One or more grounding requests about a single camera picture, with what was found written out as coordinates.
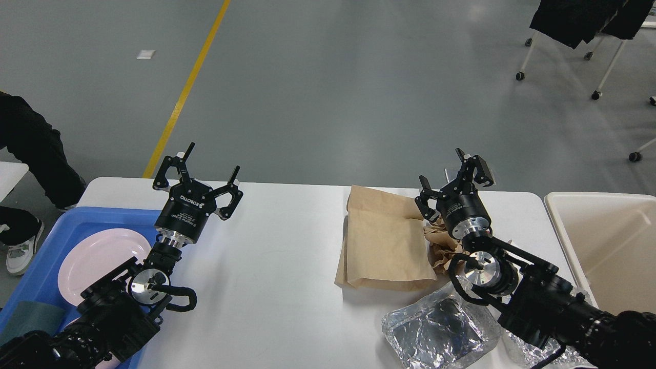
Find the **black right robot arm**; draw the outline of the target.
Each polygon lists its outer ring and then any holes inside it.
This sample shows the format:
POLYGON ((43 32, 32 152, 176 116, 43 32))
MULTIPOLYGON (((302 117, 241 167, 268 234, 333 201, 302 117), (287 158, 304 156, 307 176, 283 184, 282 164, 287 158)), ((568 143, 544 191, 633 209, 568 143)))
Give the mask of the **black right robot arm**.
POLYGON ((492 306, 499 325, 529 345, 544 348, 549 339, 559 348, 535 365, 543 368, 569 346, 598 368, 645 368, 654 363, 654 313, 605 312, 572 294, 572 283, 544 259, 499 240, 477 186, 494 177, 485 159, 456 149, 461 168, 455 178, 433 189, 419 176, 415 202, 429 222, 442 220, 449 236, 461 242, 447 273, 468 303, 492 306))

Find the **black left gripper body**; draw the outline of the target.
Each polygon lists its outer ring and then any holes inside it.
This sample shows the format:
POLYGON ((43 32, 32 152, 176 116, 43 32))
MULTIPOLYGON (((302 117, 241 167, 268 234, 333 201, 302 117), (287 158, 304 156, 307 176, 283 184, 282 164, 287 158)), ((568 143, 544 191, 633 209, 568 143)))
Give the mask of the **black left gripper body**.
POLYGON ((178 233, 182 242, 197 243, 216 201, 207 194, 212 188, 203 182, 179 182, 171 187, 166 205, 155 221, 160 234, 171 237, 178 233))

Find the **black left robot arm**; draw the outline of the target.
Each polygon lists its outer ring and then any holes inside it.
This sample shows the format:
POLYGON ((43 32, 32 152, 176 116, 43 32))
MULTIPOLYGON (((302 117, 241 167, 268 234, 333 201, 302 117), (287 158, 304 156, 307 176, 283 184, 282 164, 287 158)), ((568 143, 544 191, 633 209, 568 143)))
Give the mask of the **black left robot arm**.
POLYGON ((160 331, 161 313, 195 309, 197 296, 189 287, 171 285, 182 249, 195 244, 211 213, 232 217, 243 192, 236 166, 227 184, 216 189, 190 177, 183 156, 166 156, 153 189, 168 199, 155 222, 157 237, 148 256, 131 257, 82 291, 79 318, 61 333, 32 330, 2 345, 2 368, 94 368, 115 357, 128 360, 160 331))

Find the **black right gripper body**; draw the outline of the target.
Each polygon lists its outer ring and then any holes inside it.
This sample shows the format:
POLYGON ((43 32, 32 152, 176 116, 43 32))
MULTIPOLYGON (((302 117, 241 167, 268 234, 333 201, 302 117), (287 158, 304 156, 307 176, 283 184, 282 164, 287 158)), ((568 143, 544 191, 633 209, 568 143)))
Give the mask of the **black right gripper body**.
POLYGON ((489 231, 490 216, 477 194, 459 194, 436 202, 446 230, 455 240, 470 233, 489 231))

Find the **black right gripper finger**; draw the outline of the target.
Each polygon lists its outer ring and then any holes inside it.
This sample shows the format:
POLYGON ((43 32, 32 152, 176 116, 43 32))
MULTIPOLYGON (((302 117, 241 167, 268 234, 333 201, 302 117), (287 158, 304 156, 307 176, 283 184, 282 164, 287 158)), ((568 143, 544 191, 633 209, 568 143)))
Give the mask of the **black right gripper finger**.
POLYGON ((437 210, 437 206, 431 207, 429 201, 431 199, 436 202, 442 199, 442 192, 435 191, 431 188, 428 178, 423 175, 419 176, 420 181, 420 192, 419 195, 415 198, 415 203, 417 208, 425 220, 428 220, 430 223, 434 223, 440 217, 440 211, 437 210))
POLYGON ((450 181, 445 192, 453 194, 473 194, 478 191, 477 185, 491 187, 495 178, 485 159, 481 156, 471 156, 462 149, 455 149, 461 161, 461 168, 454 180, 450 181))

